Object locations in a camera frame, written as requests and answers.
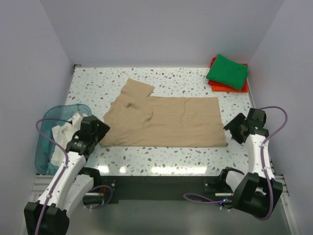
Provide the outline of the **beige t shirt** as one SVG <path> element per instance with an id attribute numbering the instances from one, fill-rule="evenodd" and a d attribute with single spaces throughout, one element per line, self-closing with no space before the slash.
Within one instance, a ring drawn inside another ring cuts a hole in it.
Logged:
<path id="1" fill-rule="evenodd" d="M 152 96 L 154 87 L 128 79 L 104 115 L 101 146 L 225 147 L 218 98 Z"/>

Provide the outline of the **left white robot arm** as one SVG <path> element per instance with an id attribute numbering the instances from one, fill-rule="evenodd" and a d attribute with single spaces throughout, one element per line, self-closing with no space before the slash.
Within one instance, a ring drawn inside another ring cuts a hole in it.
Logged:
<path id="1" fill-rule="evenodd" d="M 99 170 L 85 167 L 87 158 L 109 130 L 110 127 L 96 116 L 84 117 L 80 129 L 73 134 L 66 147 L 38 130 L 41 136 L 59 147 L 65 157 L 37 201 L 28 202 L 24 208 L 29 235 L 65 235 L 70 215 L 88 192 L 101 188 L 109 191 L 109 198 L 98 208 L 111 201 L 113 189 L 102 184 Z"/>

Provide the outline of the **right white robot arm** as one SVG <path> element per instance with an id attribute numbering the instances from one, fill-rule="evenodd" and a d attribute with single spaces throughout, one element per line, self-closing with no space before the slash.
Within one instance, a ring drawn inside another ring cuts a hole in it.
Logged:
<path id="1" fill-rule="evenodd" d="M 267 220 L 283 191 L 270 167 L 268 141 L 272 136 L 265 128 L 266 112 L 251 108 L 248 115 L 238 114 L 224 129 L 248 150 L 248 172 L 226 168 L 226 175 L 218 180 L 223 192 L 233 191 L 232 207 Z"/>

